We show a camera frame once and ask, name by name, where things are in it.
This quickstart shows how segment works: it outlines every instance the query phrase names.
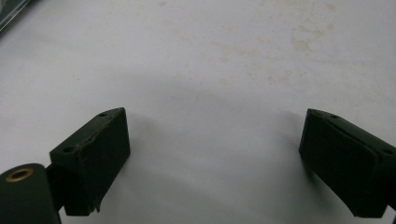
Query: stain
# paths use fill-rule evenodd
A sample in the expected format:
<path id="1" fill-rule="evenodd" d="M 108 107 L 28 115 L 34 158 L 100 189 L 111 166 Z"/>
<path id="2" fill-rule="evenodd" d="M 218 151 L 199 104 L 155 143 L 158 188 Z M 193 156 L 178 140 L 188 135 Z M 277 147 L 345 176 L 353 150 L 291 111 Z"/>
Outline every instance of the stain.
<path id="1" fill-rule="evenodd" d="M 319 39 L 325 35 L 324 31 L 316 30 L 312 33 L 315 39 Z"/>
<path id="2" fill-rule="evenodd" d="M 165 1 L 161 1 L 158 3 L 158 5 L 160 5 L 160 7 L 164 7 L 164 6 L 166 6 L 166 4 L 168 4 L 168 3 Z"/>
<path id="3" fill-rule="evenodd" d="M 262 8 L 257 7 L 252 21 L 260 21 L 262 19 Z"/>
<path id="4" fill-rule="evenodd" d="M 291 77 L 291 75 L 293 75 L 293 74 L 294 74 L 293 71 L 291 71 L 291 70 L 286 70 L 286 76 L 287 76 L 287 77 Z"/>
<path id="5" fill-rule="evenodd" d="M 306 26 L 300 25 L 298 28 L 301 32 L 311 32 Z"/>
<path id="6" fill-rule="evenodd" d="M 183 76 L 180 73 L 176 73 L 172 76 L 174 79 L 182 79 Z"/>
<path id="7" fill-rule="evenodd" d="M 220 60 L 222 63 L 227 63 L 228 62 L 228 58 L 226 57 L 220 57 Z"/>
<path id="8" fill-rule="evenodd" d="M 269 76 L 269 77 L 268 77 L 268 82 L 269 82 L 270 84 L 274 84 L 274 78 L 271 77 L 271 76 Z"/>
<path id="9" fill-rule="evenodd" d="M 305 22 L 305 23 L 311 23 L 311 24 L 313 23 L 312 20 L 311 20 L 310 18 L 305 18 L 304 22 Z"/>
<path id="10" fill-rule="evenodd" d="M 329 23 L 329 24 L 327 25 L 327 29 L 328 29 L 328 30 L 334 29 L 334 25 L 333 25 L 332 23 Z"/>
<path id="11" fill-rule="evenodd" d="M 256 80 L 256 76 L 250 72 L 247 73 L 247 76 L 251 79 L 251 80 Z"/>
<path id="12" fill-rule="evenodd" d="M 234 30 L 234 28 L 232 26 L 223 26 L 223 29 L 229 33 L 233 32 L 233 30 Z"/>
<path id="13" fill-rule="evenodd" d="M 256 40 L 257 40 L 257 42 L 259 42 L 259 43 L 261 43 L 261 44 L 264 44 L 265 43 L 265 38 L 264 37 L 257 37 L 256 38 Z"/>
<path id="14" fill-rule="evenodd" d="M 328 5 L 327 5 L 327 8 L 328 8 L 330 11 L 332 11 L 332 12 L 335 11 L 335 5 L 334 5 L 334 4 L 328 4 Z"/>
<path id="15" fill-rule="evenodd" d="M 291 43 L 293 44 L 294 48 L 299 51 L 299 52 L 307 52 L 310 51 L 309 48 L 309 40 L 305 41 L 305 40 L 298 40 L 296 38 L 292 38 L 291 39 Z"/>
<path id="16" fill-rule="evenodd" d="M 309 0 L 276 0 L 277 4 L 287 7 L 300 7 L 307 5 Z"/>
<path id="17" fill-rule="evenodd" d="M 179 29 L 172 29 L 172 33 L 181 40 L 190 44 L 190 39 L 186 35 L 184 35 Z"/>
<path id="18" fill-rule="evenodd" d="M 167 20 L 167 19 L 163 20 L 163 25 L 164 25 L 164 26 L 171 26 L 172 24 L 173 24 L 172 21 L 169 21 L 169 20 Z"/>
<path id="19" fill-rule="evenodd" d="M 220 83 L 221 83 L 221 85 L 223 85 L 223 86 L 228 86 L 228 79 L 226 78 L 226 77 L 224 77 L 224 78 L 222 78 L 221 80 L 220 80 Z"/>
<path id="20" fill-rule="evenodd" d="M 242 49 L 237 46 L 222 44 L 219 42 L 212 42 L 212 44 L 220 47 L 220 51 L 221 51 L 220 60 L 223 62 L 227 62 L 228 58 L 232 54 L 236 54 L 240 57 L 257 57 L 261 54 L 260 51 L 257 49 Z"/>

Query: white surface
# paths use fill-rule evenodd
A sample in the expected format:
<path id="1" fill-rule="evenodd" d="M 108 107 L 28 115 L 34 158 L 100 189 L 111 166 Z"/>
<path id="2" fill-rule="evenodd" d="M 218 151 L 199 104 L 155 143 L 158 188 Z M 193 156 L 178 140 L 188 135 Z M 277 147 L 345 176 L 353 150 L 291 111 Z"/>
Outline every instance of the white surface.
<path id="1" fill-rule="evenodd" d="M 124 106 L 132 155 L 63 223 L 354 218 L 298 154 L 308 107 L 396 145 L 396 2 L 41 0 L 0 39 L 0 170 Z"/>

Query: dark object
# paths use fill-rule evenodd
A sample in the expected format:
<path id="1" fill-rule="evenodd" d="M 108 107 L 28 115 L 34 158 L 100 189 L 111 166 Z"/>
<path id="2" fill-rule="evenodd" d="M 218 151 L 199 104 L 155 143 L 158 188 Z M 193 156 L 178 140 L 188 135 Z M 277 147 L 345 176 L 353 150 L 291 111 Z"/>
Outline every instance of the dark object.
<path id="1" fill-rule="evenodd" d="M 0 35 L 36 0 L 0 0 Z"/>
<path id="2" fill-rule="evenodd" d="M 300 154 L 356 217 L 395 209 L 396 148 L 330 113 L 308 109 Z"/>
<path id="3" fill-rule="evenodd" d="M 130 155 L 124 108 L 94 117 L 50 152 L 52 164 L 26 164 L 0 176 L 0 223 L 61 223 L 58 210 L 88 216 Z"/>

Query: black bracket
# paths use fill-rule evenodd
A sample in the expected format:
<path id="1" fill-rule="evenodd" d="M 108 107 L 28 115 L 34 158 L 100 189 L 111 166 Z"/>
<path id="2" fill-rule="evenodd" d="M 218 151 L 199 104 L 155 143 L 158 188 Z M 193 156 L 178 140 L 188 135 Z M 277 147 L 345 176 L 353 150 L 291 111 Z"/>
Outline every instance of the black bracket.
<path id="1" fill-rule="evenodd" d="M 58 211 L 88 216 L 130 155 L 124 108 L 103 112 L 50 152 L 52 164 L 25 164 L 0 175 L 0 222 L 61 223 Z"/>
<path id="2" fill-rule="evenodd" d="M 396 209 L 396 148 L 336 115 L 308 109 L 303 161 L 356 217 Z"/>
<path id="3" fill-rule="evenodd" d="M 0 36 L 37 0 L 0 0 Z"/>

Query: small hole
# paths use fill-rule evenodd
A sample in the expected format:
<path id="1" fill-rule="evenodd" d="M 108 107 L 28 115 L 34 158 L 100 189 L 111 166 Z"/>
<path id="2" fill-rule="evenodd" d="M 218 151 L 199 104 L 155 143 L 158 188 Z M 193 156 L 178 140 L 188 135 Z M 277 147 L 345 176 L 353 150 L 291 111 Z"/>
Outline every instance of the small hole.
<path id="1" fill-rule="evenodd" d="M 23 168 L 20 170 L 17 170 L 7 176 L 6 181 L 7 182 L 18 182 L 23 180 L 24 178 L 30 176 L 33 173 L 33 169 L 31 168 Z"/>
<path id="2" fill-rule="evenodd" d="M 69 152 L 72 152 L 73 150 L 74 150 L 73 147 L 66 147 L 66 148 L 64 148 L 64 153 L 69 153 Z"/>
<path id="3" fill-rule="evenodd" d="M 387 149 L 387 148 L 382 148 L 382 151 L 383 151 L 385 154 L 388 154 L 388 155 L 394 155 L 394 154 L 395 154 L 394 151 L 392 151 L 392 150 L 390 150 L 390 149 Z"/>
<path id="4" fill-rule="evenodd" d="M 24 175 L 27 175 L 27 171 L 22 170 L 22 171 L 12 174 L 11 178 L 17 179 L 17 178 L 23 177 Z"/>

